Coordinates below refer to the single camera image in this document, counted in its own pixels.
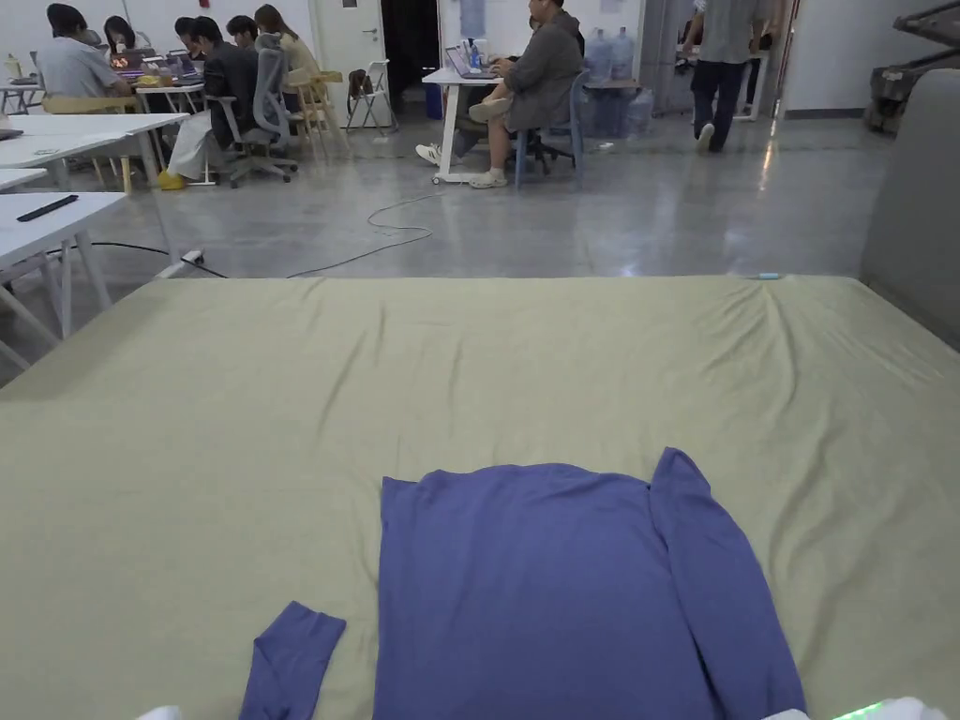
bed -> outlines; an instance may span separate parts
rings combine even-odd
[[[960,357],[854,279],[167,280],[0,392],[0,697],[236,717],[291,600],[372,715],[384,475],[689,453],[810,714],[960,713]]]

laptop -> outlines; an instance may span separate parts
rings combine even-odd
[[[491,72],[486,72],[484,70],[477,70],[476,68],[470,67],[470,64],[467,62],[467,59],[464,58],[463,51],[457,47],[448,47],[446,48],[446,56],[450,59],[450,62],[453,64],[453,69],[456,70],[461,78],[476,78],[477,80],[495,80],[498,78],[498,75],[494,75]]]
[[[193,64],[190,53],[186,50],[174,50],[167,53],[167,64],[170,66],[170,72],[175,78],[182,81],[198,81],[201,77],[200,70]]]
[[[124,80],[133,80],[143,76],[143,62],[147,59],[157,60],[156,51],[153,48],[126,50],[110,56],[110,67]]]

white table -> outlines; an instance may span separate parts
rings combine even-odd
[[[123,193],[78,193],[80,199],[48,213],[29,223],[19,223],[16,218],[31,210],[63,197],[62,193],[20,193],[0,195],[0,268],[34,257],[38,254],[60,247],[62,272],[60,282],[53,282],[56,290],[55,307],[60,317],[63,337],[72,330],[73,305],[71,292],[70,256],[74,241],[86,269],[90,282],[97,290],[102,309],[110,307],[107,284],[97,262],[93,248],[86,235],[86,229],[107,213],[115,211],[127,196]],[[44,279],[49,279],[49,265],[44,266]],[[29,324],[51,346],[60,340],[46,325],[0,285],[0,300],[5,302],[14,313]],[[7,355],[20,368],[26,369],[29,363],[6,345],[0,344],[0,352]]]
[[[452,67],[445,67],[430,73],[423,78],[425,84],[443,85],[449,88],[446,94],[446,108],[444,109],[444,142],[440,152],[440,172],[433,176],[435,185],[443,182],[470,182],[472,173],[451,173],[450,160],[453,155],[453,134],[456,132],[457,105],[460,102],[461,85],[496,85],[503,82],[501,78],[464,78]]]
[[[13,120],[24,116],[11,117]],[[106,147],[120,142],[126,136],[120,132],[96,132],[75,135],[36,135],[23,134],[12,140],[0,142],[0,168],[35,168],[50,165],[57,173],[59,160],[81,155],[89,150]]]
[[[25,185],[28,182],[39,180],[46,176],[46,174],[47,171],[42,168],[0,170],[0,191],[9,190],[17,185]]]
[[[206,109],[206,95],[204,94],[204,84],[196,83],[184,85],[182,87],[138,87],[136,95],[140,98],[140,104],[144,112],[150,112],[150,106],[147,104],[147,98],[151,95],[162,95],[167,99],[171,112],[200,112],[200,108]],[[194,95],[201,95],[200,108],[194,102]]]
[[[159,172],[156,158],[151,147],[150,132],[183,122],[189,115],[185,112],[152,113],[132,115],[18,115],[10,118],[10,126],[24,131],[22,137],[0,142],[0,167],[37,167],[49,165],[60,190],[68,190],[70,178],[62,162],[66,157],[79,155],[94,148],[105,147],[129,137],[136,137],[140,144],[140,154],[147,169],[147,177],[154,188],[156,216],[160,225],[160,234],[170,255],[170,265],[160,274],[170,277],[183,269],[181,258],[197,262],[203,258],[199,250],[186,254],[170,239],[164,224],[159,193]]]
[[[26,115],[30,112],[30,108],[39,107],[40,103],[36,102],[36,94],[43,92],[43,87],[37,83],[26,85],[5,83],[0,84],[0,92],[3,93],[3,99],[0,100],[0,112],[5,112],[7,110],[7,102],[13,99],[12,105],[14,110],[8,114],[14,115],[19,112]]]

white shoe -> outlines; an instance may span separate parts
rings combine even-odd
[[[498,100],[485,100],[482,103],[477,103],[468,111],[470,120],[475,123],[486,123],[492,117],[502,115],[509,110],[513,101],[513,98],[499,98]]]
[[[710,149],[710,139],[713,137],[713,123],[707,123],[700,131],[700,137],[697,138],[697,152],[701,155]]]
[[[440,167],[440,148],[435,143],[430,143],[429,145],[418,145],[417,155],[422,157],[427,162]],[[456,157],[454,154],[450,154],[450,167],[460,164],[460,158]]]
[[[470,178],[470,187],[474,190],[489,190],[492,187],[503,187],[507,184],[507,179],[501,172],[499,175],[494,175],[489,170],[486,173],[480,173]]]

folding chair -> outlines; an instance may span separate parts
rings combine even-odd
[[[363,83],[360,83],[360,86],[356,88],[356,96],[353,97],[353,107],[348,108],[349,114],[347,116],[347,132],[351,130],[356,130],[356,128],[364,128],[367,125],[367,120],[373,116],[373,123],[376,125],[376,128],[380,131],[381,135],[386,136],[386,133],[383,131],[383,127],[380,125],[379,121],[376,119],[376,114],[373,112],[373,103],[376,102],[376,99],[379,97],[383,98],[383,102],[387,104],[387,110],[390,112],[390,131],[396,132],[400,129],[400,124],[396,120],[396,115],[394,115],[394,109],[390,105],[390,93],[387,92],[387,63],[389,60],[374,60],[370,63],[370,67],[367,68],[367,77]],[[348,104],[349,104],[349,94],[353,92],[354,88],[348,90]],[[360,125],[353,127],[353,116],[356,114],[357,108],[360,107],[360,100],[367,104],[367,114],[363,117],[363,122]]]

